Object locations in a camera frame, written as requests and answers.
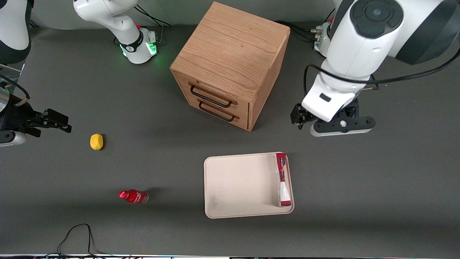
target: drawer handle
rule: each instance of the drawer handle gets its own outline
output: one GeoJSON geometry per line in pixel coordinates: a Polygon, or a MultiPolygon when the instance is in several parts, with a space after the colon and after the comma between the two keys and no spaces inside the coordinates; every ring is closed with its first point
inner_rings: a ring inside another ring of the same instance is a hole
{"type": "Polygon", "coordinates": [[[214,100],[212,100],[212,99],[209,99],[208,97],[206,97],[206,96],[204,96],[204,95],[201,95],[201,94],[199,94],[199,93],[196,93],[196,92],[193,91],[193,89],[195,89],[195,86],[194,86],[194,85],[192,85],[192,87],[190,88],[190,92],[192,92],[193,95],[196,95],[196,96],[198,96],[198,97],[201,97],[201,98],[205,99],[205,100],[208,101],[208,102],[212,102],[212,103],[215,104],[215,105],[218,105],[218,106],[223,107],[223,108],[228,108],[228,107],[230,107],[230,105],[231,105],[231,101],[229,101],[229,103],[228,103],[227,105],[225,105],[225,104],[222,104],[222,103],[220,103],[220,102],[217,102],[217,101],[214,101],[214,100]]]}
{"type": "Polygon", "coordinates": [[[232,121],[235,119],[235,115],[233,115],[233,116],[231,117],[231,119],[227,119],[227,118],[225,118],[225,117],[223,117],[223,116],[218,115],[218,114],[215,113],[215,112],[212,112],[212,111],[210,111],[210,110],[208,110],[208,109],[206,109],[206,108],[203,108],[203,107],[201,106],[202,104],[203,104],[203,102],[200,101],[200,104],[198,105],[198,107],[200,108],[200,110],[205,111],[205,112],[207,112],[207,113],[209,113],[209,114],[211,114],[211,115],[214,115],[214,116],[218,117],[219,119],[222,119],[222,120],[227,121],[227,122],[232,122],[232,121]]]}

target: cable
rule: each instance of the cable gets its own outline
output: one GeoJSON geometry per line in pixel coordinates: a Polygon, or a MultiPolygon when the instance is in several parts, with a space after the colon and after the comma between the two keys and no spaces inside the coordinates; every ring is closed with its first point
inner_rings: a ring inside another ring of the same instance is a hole
{"type": "Polygon", "coordinates": [[[59,245],[57,246],[57,249],[56,249],[56,252],[59,256],[65,256],[64,258],[66,258],[67,256],[63,253],[61,253],[61,248],[62,248],[62,245],[65,243],[65,241],[67,240],[67,238],[69,237],[70,233],[72,232],[72,230],[76,227],[79,227],[79,226],[86,226],[88,228],[88,254],[89,255],[92,255],[93,257],[95,258],[102,258],[102,259],[106,259],[105,257],[102,257],[102,256],[98,256],[98,255],[95,255],[93,253],[91,253],[91,245],[93,246],[93,250],[97,253],[100,253],[100,254],[106,254],[106,253],[103,253],[101,251],[98,251],[96,249],[96,245],[94,244],[94,238],[92,236],[92,231],[91,231],[91,227],[86,224],[86,223],[82,223],[82,224],[78,224],[78,225],[75,225],[73,226],[68,232],[67,234],[65,235],[65,238],[61,241],[61,243],[59,243],[59,245]]]}
{"type": "Polygon", "coordinates": [[[160,44],[161,41],[163,40],[163,29],[164,28],[165,28],[164,26],[161,27],[160,40],[158,41],[158,44],[160,44]]]}
{"type": "Polygon", "coordinates": [[[139,10],[137,7],[134,7],[134,9],[136,9],[139,13],[141,13],[141,14],[143,14],[143,15],[145,15],[145,16],[150,17],[158,26],[161,26],[161,24],[159,24],[159,23],[158,23],[153,17],[151,17],[149,14],[147,14],[147,13],[145,13],[145,12],[139,10]]]}
{"type": "Polygon", "coordinates": [[[309,40],[309,41],[316,41],[315,38],[310,38],[310,37],[307,37],[305,35],[303,35],[302,33],[310,33],[309,30],[306,30],[306,29],[303,29],[295,24],[292,24],[292,23],[289,23],[289,22],[285,22],[285,21],[275,21],[275,23],[279,23],[279,24],[283,24],[285,26],[288,26],[292,29],[293,33],[295,33],[296,35],[306,39],[306,40],[309,40]]]}
{"type": "Polygon", "coordinates": [[[34,28],[39,28],[40,27],[36,23],[34,23],[32,20],[29,20],[29,22],[34,26],[34,28]]]}
{"type": "MultiPolygon", "coordinates": [[[[433,69],[430,69],[430,70],[427,70],[427,71],[424,71],[424,72],[420,72],[420,73],[416,73],[416,74],[412,74],[412,75],[407,75],[407,76],[403,76],[403,77],[394,77],[394,78],[388,78],[388,79],[382,79],[382,80],[370,80],[370,81],[360,81],[360,80],[352,80],[352,79],[347,79],[347,78],[343,78],[343,77],[340,77],[340,76],[337,76],[337,75],[334,75],[324,69],[322,69],[321,67],[317,66],[317,65],[314,65],[314,64],[308,64],[306,67],[305,67],[305,72],[304,72],[304,79],[306,77],[306,74],[307,74],[307,70],[309,67],[313,67],[314,69],[330,76],[330,77],[333,77],[335,79],[339,79],[341,81],[345,81],[345,82],[350,82],[350,83],[359,83],[359,84],[383,84],[383,83],[390,83],[390,82],[398,82],[398,81],[405,81],[405,80],[410,80],[410,79],[415,79],[415,78],[420,78],[420,77],[425,77],[425,76],[429,76],[431,74],[434,74],[436,72],[439,72],[441,70],[443,70],[444,68],[446,68],[448,65],[450,65],[452,62],[454,62],[458,57],[460,56],[460,48],[459,50],[457,51],[457,53],[451,58],[449,59],[447,62],[445,62],[444,64],[436,67],[436,68],[433,68],[433,69]]],[[[304,92],[306,91],[306,80],[304,80],[304,92]]]]}
{"type": "Polygon", "coordinates": [[[119,46],[119,45],[120,45],[120,41],[118,41],[118,44],[115,42],[115,41],[117,41],[117,40],[118,40],[118,39],[117,39],[116,37],[114,37],[114,45],[115,45],[115,46],[119,46]]]}
{"type": "Polygon", "coordinates": [[[334,9],[332,9],[332,11],[331,11],[331,12],[328,14],[328,17],[326,18],[326,20],[324,20],[324,22],[327,22],[327,21],[328,21],[328,19],[329,19],[329,16],[331,16],[331,14],[332,14],[334,11],[335,11],[335,8],[334,8],[334,9]]]}
{"type": "Polygon", "coordinates": [[[29,93],[26,91],[26,89],[24,89],[22,86],[20,86],[18,83],[16,83],[15,81],[7,78],[6,76],[0,74],[0,77],[7,80],[10,84],[14,85],[15,87],[19,88],[25,95],[26,97],[24,99],[22,99],[20,102],[18,102],[17,104],[15,104],[16,107],[18,106],[21,106],[23,104],[25,104],[28,100],[30,100],[30,95],[29,93]]]}
{"type": "Polygon", "coordinates": [[[140,5],[137,5],[137,7],[134,7],[134,8],[135,8],[138,12],[140,12],[141,14],[150,17],[152,20],[154,20],[154,21],[158,24],[158,26],[161,26],[158,22],[164,23],[164,24],[166,24],[167,26],[171,26],[169,23],[164,22],[164,21],[162,21],[162,20],[160,20],[160,19],[157,19],[157,18],[155,18],[155,17],[149,15],[140,5]]]}

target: red bottle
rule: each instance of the red bottle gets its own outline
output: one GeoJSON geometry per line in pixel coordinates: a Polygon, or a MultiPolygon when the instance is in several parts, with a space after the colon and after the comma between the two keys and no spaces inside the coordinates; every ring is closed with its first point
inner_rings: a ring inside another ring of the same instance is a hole
{"type": "Polygon", "coordinates": [[[138,190],[121,191],[118,196],[125,199],[129,203],[146,203],[149,200],[149,195],[146,192],[138,190]]]}

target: white tray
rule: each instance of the white tray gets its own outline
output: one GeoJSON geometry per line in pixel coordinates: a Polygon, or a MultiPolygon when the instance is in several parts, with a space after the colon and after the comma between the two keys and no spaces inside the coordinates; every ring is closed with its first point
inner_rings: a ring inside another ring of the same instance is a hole
{"type": "Polygon", "coordinates": [[[209,218],[289,214],[294,210],[289,161],[285,181],[291,206],[278,207],[275,153],[209,157],[204,161],[205,213],[209,218]]]}

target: wooden cabinet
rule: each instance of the wooden cabinet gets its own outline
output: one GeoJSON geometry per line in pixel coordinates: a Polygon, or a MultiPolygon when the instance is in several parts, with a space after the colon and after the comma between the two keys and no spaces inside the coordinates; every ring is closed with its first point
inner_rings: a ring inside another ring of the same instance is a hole
{"type": "Polygon", "coordinates": [[[280,72],[289,32],[214,2],[170,69],[191,106],[251,131],[280,72]]]}

